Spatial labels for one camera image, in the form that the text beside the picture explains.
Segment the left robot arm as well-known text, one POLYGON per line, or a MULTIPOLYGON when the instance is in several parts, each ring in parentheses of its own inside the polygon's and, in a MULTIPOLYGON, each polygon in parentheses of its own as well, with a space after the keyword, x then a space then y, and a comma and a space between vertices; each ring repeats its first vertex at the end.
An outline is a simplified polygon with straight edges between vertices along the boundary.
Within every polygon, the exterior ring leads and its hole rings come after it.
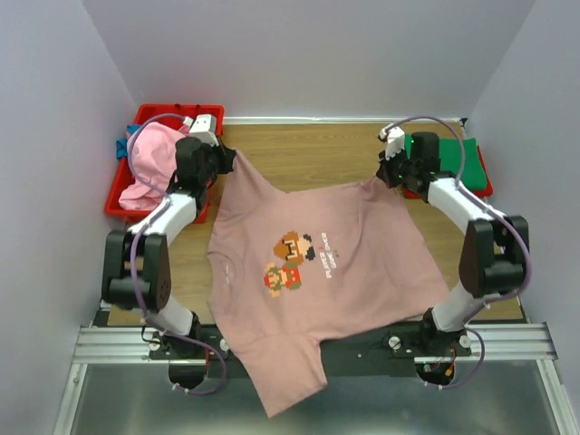
POLYGON ((207 207, 210 188, 219 175, 233 170, 235 156, 219 137, 203 139, 196 133, 178 140, 176 170, 161 203, 141 222, 106 237, 101 298, 139 310, 144 325, 168 336, 170 348, 182 358, 199 349, 216 356, 219 351, 202 342, 198 316, 172 295, 169 246, 207 207))

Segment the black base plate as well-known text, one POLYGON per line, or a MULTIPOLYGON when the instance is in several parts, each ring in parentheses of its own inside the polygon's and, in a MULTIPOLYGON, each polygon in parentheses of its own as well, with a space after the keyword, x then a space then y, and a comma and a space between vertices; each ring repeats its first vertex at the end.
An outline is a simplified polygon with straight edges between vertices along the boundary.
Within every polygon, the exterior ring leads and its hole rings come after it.
MULTIPOLYGON (((217 380, 246 378, 246 369, 228 349, 218 328, 201 327, 201 340, 209 350, 178 338, 154 332, 142 341, 149 345, 149 357, 169 363, 169 378, 200 380, 203 375, 217 380)), ((328 378, 339 376, 428 377, 438 383, 450 383, 446 371, 459 357, 472 355, 467 332, 433 332, 422 321, 406 321, 321 344, 324 371, 328 378)))

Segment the dusty pink printed t-shirt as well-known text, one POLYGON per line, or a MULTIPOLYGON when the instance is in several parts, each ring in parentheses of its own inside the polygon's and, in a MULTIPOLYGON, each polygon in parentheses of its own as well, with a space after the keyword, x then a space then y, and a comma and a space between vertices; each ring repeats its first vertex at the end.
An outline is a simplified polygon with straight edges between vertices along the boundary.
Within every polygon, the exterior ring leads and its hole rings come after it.
POLYGON ((284 192, 243 155, 208 244, 208 305, 268 417, 325 388, 322 342, 423 314, 449 289, 378 178, 284 192))

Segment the blue t-shirt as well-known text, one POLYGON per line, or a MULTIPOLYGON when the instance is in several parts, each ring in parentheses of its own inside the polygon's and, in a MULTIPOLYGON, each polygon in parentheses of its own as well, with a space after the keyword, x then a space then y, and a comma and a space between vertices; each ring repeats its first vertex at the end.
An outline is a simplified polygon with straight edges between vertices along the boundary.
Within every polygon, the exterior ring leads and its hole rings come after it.
POLYGON ((139 124, 128 124, 123 135, 116 140, 116 159, 121 160, 128 156, 129 138, 139 129, 139 124))

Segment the red plastic bin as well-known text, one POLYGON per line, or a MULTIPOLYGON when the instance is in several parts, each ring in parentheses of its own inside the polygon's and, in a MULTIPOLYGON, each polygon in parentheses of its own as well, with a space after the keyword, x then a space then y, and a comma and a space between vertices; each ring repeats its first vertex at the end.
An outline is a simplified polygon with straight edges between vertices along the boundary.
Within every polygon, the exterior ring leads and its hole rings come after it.
MULTIPOLYGON (((225 109, 221 105, 211 104, 179 104, 179 103, 145 103, 142 104, 133 119, 133 124, 141 125, 150 118, 163 114, 176 113, 180 116, 197 118, 202 114, 212 115, 216 120, 215 133, 221 136, 223 132, 223 120, 225 109)), ((104 213, 110 217, 118 218, 123 223, 136 223, 148 215, 147 210, 128 210, 121 207, 119 198, 124 189, 131 185, 135 179, 131 174, 127 158, 118 153, 118 166, 112 179, 110 191, 104 205, 104 213)))

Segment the aluminium frame rail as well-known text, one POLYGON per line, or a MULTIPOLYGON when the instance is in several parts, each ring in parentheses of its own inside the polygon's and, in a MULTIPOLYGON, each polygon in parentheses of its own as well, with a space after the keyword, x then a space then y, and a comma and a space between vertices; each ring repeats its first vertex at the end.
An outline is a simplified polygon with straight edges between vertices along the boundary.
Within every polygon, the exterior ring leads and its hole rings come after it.
POLYGON ((170 387, 167 361, 149 357, 150 330, 110 327, 108 309, 78 334, 58 434, 576 434, 579 422, 556 367, 546 324, 519 302, 471 322, 462 385, 438 391, 416 378, 339 376, 268 418, 248 378, 187 397, 170 387))

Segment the red folded t-shirt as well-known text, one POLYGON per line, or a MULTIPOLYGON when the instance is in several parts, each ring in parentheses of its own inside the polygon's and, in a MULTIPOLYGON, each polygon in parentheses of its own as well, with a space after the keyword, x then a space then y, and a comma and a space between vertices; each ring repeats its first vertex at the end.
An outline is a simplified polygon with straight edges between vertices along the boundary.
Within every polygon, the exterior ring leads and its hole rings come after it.
POLYGON ((467 149, 466 167, 461 176, 461 181, 465 187, 479 198, 489 197, 493 194, 493 187, 488 179, 480 147, 467 149))

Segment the light pink t-shirt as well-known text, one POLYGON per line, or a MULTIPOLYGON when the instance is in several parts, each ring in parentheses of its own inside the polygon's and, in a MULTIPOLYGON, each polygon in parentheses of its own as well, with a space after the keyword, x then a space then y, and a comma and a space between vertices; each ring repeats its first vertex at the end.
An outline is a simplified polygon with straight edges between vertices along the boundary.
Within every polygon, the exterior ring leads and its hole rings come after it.
POLYGON ((145 127, 131 153, 133 168, 153 189, 135 179, 119 197, 121 208, 151 211, 164 199, 164 192, 177 165, 176 143, 184 139, 180 131, 154 121, 145 127))

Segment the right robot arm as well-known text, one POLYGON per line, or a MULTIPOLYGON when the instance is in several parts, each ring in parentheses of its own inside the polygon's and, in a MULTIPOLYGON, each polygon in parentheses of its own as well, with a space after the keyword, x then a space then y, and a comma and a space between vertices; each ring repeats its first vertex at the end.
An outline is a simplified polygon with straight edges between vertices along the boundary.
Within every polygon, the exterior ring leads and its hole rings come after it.
POLYGON ((394 126, 378 135, 384 144, 377 175, 438 209, 464 236, 459 281, 428 309, 417 331, 401 337, 423 355, 441 355, 459 343, 467 323, 486 305, 508 299, 527 285, 530 271, 527 221, 507 216, 472 194, 451 171, 440 168, 440 139, 431 132, 407 136, 394 126))

